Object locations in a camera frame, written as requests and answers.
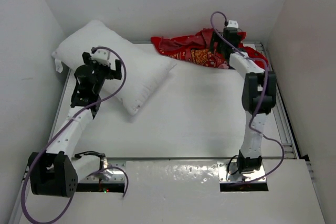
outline pillow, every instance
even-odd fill
[[[131,115],[137,113],[176,65],[173,59],[142,51],[98,20],[89,22],[85,27],[70,35],[52,53],[52,56],[55,62],[63,61],[69,68],[76,70],[77,67],[83,65],[82,53],[91,52],[91,48],[97,46],[113,49],[125,63],[127,79],[116,97]],[[115,59],[115,55],[111,54],[112,68],[114,68]],[[113,93],[120,84],[120,80],[107,80],[103,88]]]

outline purple cable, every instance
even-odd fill
[[[219,33],[219,31],[215,28],[214,23],[213,23],[213,17],[214,17],[214,15],[217,14],[217,13],[222,14],[222,15],[224,16],[224,18],[225,18],[225,21],[227,21],[226,16],[224,15],[224,13],[222,13],[222,12],[218,12],[218,11],[212,13],[212,14],[211,14],[211,17],[210,17],[210,23],[211,23],[212,28],[215,30],[215,33],[218,35],[219,38],[222,39],[222,41],[224,41],[224,42],[227,43],[229,46],[231,46],[235,51],[237,51],[237,53],[239,53],[241,56],[245,57],[245,55],[244,55],[238,48],[236,48],[236,47],[235,47],[234,45],[232,45],[229,41],[227,41],[227,40],[226,40],[226,39]],[[260,99],[259,99],[259,101],[258,101],[258,103],[257,103],[256,109],[254,110],[254,112],[253,112],[253,114],[252,114],[252,118],[251,118],[251,120],[250,120],[250,122],[249,122],[249,124],[248,124],[248,127],[249,127],[251,130],[253,130],[253,131],[257,132],[257,133],[262,134],[262,136],[263,136],[265,139],[270,140],[270,141],[273,141],[273,142],[276,142],[278,145],[280,145],[282,155],[281,155],[281,160],[280,160],[279,164],[276,165],[276,167],[274,167],[272,170],[270,170],[269,172],[267,172],[264,176],[259,177],[259,178],[252,179],[252,180],[247,181],[247,182],[235,183],[235,184],[233,184],[233,186],[249,184],[249,183],[251,183],[251,182],[254,182],[254,181],[260,180],[260,179],[262,179],[262,178],[264,178],[264,177],[267,177],[268,175],[270,175],[271,173],[273,173],[276,169],[278,169],[278,168],[280,167],[280,165],[283,163],[284,159],[285,159],[285,150],[284,150],[282,144],[281,144],[278,140],[275,140],[275,139],[273,139],[273,138],[269,138],[269,137],[265,136],[261,131],[259,131],[259,130],[257,130],[257,129],[255,129],[255,128],[252,127],[253,119],[256,117],[256,115],[257,115],[257,113],[258,113],[258,111],[259,111],[259,109],[260,109],[260,107],[261,107],[261,103],[263,102],[263,99],[264,99],[264,97],[265,97],[265,92],[266,92],[266,87],[267,87],[267,81],[268,81],[268,66],[267,66],[266,62],[265,62],[263,59],[251,59],[251,58],[247,58],[247,59],[248,59],[248,60],[251,60],[251,61],[261,61],[261,62],[264,64],[264,67],[265,67],[264,85],[263,85],[263,87],[262,87],[263,89],[262,89],[262,92],[261,92],[261,94],[260,94]]]
[[[117,166],[109,166],[109,167],[107,167],[107,168],[104,168],[104,169],[98,170],[98,171],[96,171],[96,172],[93,172],[93,173],[91,173],[89,176],[91,176],[91,175],[95,175],[95,174],[99,174],[99,173],[102,173],[102,172],[104,172],[105,170],[109,170],[109,169],[116,169],[116,170],[119,170],[119,171],[121,171],[121,172],[124,173],[125,178],[126,178],[126,180],[127,180],[127,184],[126,184],[126,187],[125,187],[125,190],[124,190],[124,193],[123,193],[122,197],[125,197],[125,195],[126,195],[126,193],[127,193],[127,190],[128,190],[129,179],[128,179],[128,175],[127,175],[127,173],[126,173],[123,169],[121,169],[121,168],[119,168],[119,167],[117,167]]]
[[[72,123],[72,121],[74,120],[74,118],[76,118],[81,112],[83,112],[84,110],[86,109],[89,109],[91,108],[92,106],[95,106],[101,102],[104,102],[108,99],[110,99],[111,97],[115,96],[121,89],[122,87],[125,85],[125,82],[126,82],[126,76],[127,76],[127,73],[126,73],[126,66],[125,66],[125,63],[124,61],[121,59],[121,57],[115,52],[113,51],[112,49],[108,48],[108,47],[96,47],[96,48],[92,48],[92,53],[96,52],[98,49],[104,49],[104,50],[107,50],[107,51],[110,51],[111,53],[115,54],[115,56],[120,60],[122,66],[123,66],[123,69],[124,69],[124,78],[122,80],[122,83],[120,85],[120,87],[111,95],[105,97],[104,99],[101,99],[97,102],[94,102],[92,104],[89,104],[87,106],[85,106],[84,108],[82,108],[81,110],[79,110],[76,114],[74,114],[73,118],[69,120],[69,122],[67,122],[66,125],[64,125],[64,127],[62,127],[54,137],[51,138],[51,140],[48,142],[48,144],[37,154],[37,156],[35,157],[35,159],[33,160],[33,162],[31,163],[30,167],[29,167],[29,170],[27,172],[27,175],[23,181],[23,185],[22,185],[22,190],[21,190],[21,207],[22,207],[22,212],[23,214],[25,215],[25,217],[27,218],[27,220],[29,220],[31,223],[34,223],[34,224],[51,224],[51,223],[55,223],[57,220],[59,220],[64,214],[65,212],[68,210],[70,204],[71,204],[71,201],[73,199],[73,196],[69,199],[67,205],[65,206],[64,210],[60,213],[60,215],[58,217],[56,217],[54,220],[51,220],[51,221],[48,221],[48,222],[39,222],[35,219],[33,219],[32,216],[30,216],[30,214],[28,213],[28,210],[27,210],[27,206],[26,206],[26,201],[25,201],[25,195],[26,195],[26,189],[27,189],[27,185],[28,185],[28,181],[29,181],[29,178],[30,178],[30,175],[31,175],[31,171],[34,169],[36,163],[39,161],[39,159],[41,158],[41,156],[43,155],[43,153],[47,150],[47,148],[60,136],[60,134]],[[126,187],[126,190],[124,192],[124,195],[127,191],[127,188],[128,188],[128,176],[127,174],[121,170],[124,174],[125,174],[125,177],[127,178],[127,187]]]

